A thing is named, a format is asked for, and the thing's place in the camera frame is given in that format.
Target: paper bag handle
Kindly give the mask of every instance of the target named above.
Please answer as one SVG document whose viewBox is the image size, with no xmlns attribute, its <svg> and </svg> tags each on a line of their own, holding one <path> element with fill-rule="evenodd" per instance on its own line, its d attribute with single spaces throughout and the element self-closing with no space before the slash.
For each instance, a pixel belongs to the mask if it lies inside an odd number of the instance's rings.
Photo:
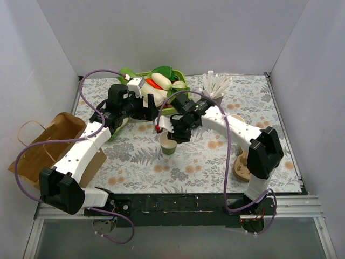
<svg viewBox="0 0 345 259">
<path fill-rule="evenodd" d="M 56 160 L 51 156 L 51 154 L 49 154 L 49 152 L 45 148 L 45 144 L 43 144 L 43 149 L 44 149 L 45 153 L 50 157 L 50 159 L 53 160 L 54 163 L 56 163 Z"/>
<path fill-rule="evenodd" d="M 18 133 L 17 133 L 17 139 L 18 139 L 18 141 L 19 141 L 20 143 L 22 143 L 25 147 L 27 147 L 27 144 L 25 144 L 25 143 L 20 139 L 19 134 L 20 134 L 21 130 L 23 129 L 23 127 L 24 127 L 26 124 L 30 123 L 30 122 L 36 122 L 39 126 L 42 127 L 42 129 L 44 129 L 44 131 L 46 131 L 46 128 L 45 128 L 40 122 L 38 122 L 38 121 L 36 121 L 36 120 L 29 120 L 29 121 L 27 121 L 26 123 L 24 123 L 23 125 L 21 125 L 21 127 L 19 128 Z"/>
</svg>

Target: red pepper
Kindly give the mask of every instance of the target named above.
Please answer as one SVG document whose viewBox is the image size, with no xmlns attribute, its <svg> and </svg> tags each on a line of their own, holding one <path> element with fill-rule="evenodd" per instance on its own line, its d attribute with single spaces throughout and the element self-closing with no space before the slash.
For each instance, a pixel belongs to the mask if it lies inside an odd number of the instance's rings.
<svg viewBox="0 0 345 259">
<path fill-rule="evenodd" d="M 157 85 L 151 78 L 145 79 L 146 83 L 148 83 L 150 86 L 152 86 L 154 89 L 158 90 L 164 90 L 159 85 Z"/>
</svg>

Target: brown paper bag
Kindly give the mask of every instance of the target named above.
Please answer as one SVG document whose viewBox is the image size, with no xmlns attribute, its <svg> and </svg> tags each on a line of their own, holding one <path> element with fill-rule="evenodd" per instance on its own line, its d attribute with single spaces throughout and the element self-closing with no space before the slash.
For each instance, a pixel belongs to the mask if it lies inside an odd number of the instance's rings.
<svg viewBox="0 0 345 259">
<path fill-rule="evenodd" d="M 80 118 L 66 112 L 59 113 L 49 124 L 48 128 L 44 129 L 43 127 L 44 132 L 32 143 L 53 139 L 75 139 L 81 136 L 85 128 L 86 124 Z M 19 160 L 19 177 L 39 189 L 38 175 L 41 169 L 43 167 L 51 168 L 55 161 L 61 159 L 73 145 L 74 143 L 46 144 L 30 148 Z M 88 185 L 106 159 L 106 155 L 100 149 L 100 152 L 96 153 L 86 167 L 79 182 L 80 187 Z M 13 162 L 8 170 L 14 173 L 14 169 L 15 163 Z"/>
</svg>

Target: floral tablecloth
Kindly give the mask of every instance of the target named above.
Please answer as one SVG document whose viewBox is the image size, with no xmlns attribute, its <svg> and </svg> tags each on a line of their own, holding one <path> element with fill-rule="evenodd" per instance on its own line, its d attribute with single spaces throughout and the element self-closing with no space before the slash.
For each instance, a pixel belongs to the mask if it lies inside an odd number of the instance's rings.
<svg viewBox="0 0 345 259">
<path fill-rule="evenodd" d="M 198 91 L 202 76 L 187 76 L 186 80 L 192 90 Z M 87 79 L 83 93 L 96 106 L 117 82 L 115 78 Z M 242 116 L 248 124 L 277 130 L 285 156 L 274 171 L 270 187 L 275 192 L 300 192 L 265 76 L 233 76 L 233 86 L 227 90 L 222 107 L 229 114 Z M 92 110 L 80 99 L 75 114 L 88 122 Z M 200 127 L 192 132 L 190 142 L 178 145 L 173 155 L 164 155 L 153 123 L 130 119 L 115 140 L 103 145 L 108 159 L 89 187 L 103 187 L 114 193 L 220 193 L 226 145 L 224 136 Z M 238 146 L 231 144 L 231 165 L 238 155 Z M 247 184 L 229 172 L 228 192 L 244 192 Z"/>
</svg>

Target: white radish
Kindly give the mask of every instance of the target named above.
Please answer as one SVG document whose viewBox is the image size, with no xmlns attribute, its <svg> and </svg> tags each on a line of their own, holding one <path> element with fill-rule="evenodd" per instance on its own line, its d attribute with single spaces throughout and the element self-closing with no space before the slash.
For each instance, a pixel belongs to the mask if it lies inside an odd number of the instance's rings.
<svg viewBox="0 0 345 259">
<path fill-rule="evenodd" d="M 159 73 L 153 73 L 151 76 L 152 80 L 164 90 L 169 90 L 173 85 L 171 81 Z"/>
<path fill-rule="evenodd" d="M 145 108 L 148 108 L 149 104 L 147 103 L 147 101 L 143 100 L 142 101 L 142 106 L 144 106 Z"/>
<path fill-rule="evenodd" d="M 167 100 L 168 99 L 168 91 L 166 90 L 160 90 L 160 89 L 155 89 L 155 91 L 157 91 L 158 93 L 160 93 L 162 95 L 162 97 L 164 98 L 164 100 Z"/>
<path fill-rule="evenodd" d="M 163 104 L 163 96 L 160 93 L 158 93 L 152 86 L 145 82 L 144 85 L 141 87 L 141 95 L 144 97 L 144 101 L 146 102 L 148 101 L 147 95 L 149 93 L 153 94 L 156 107 L 161 106 Z"/>
</svg>

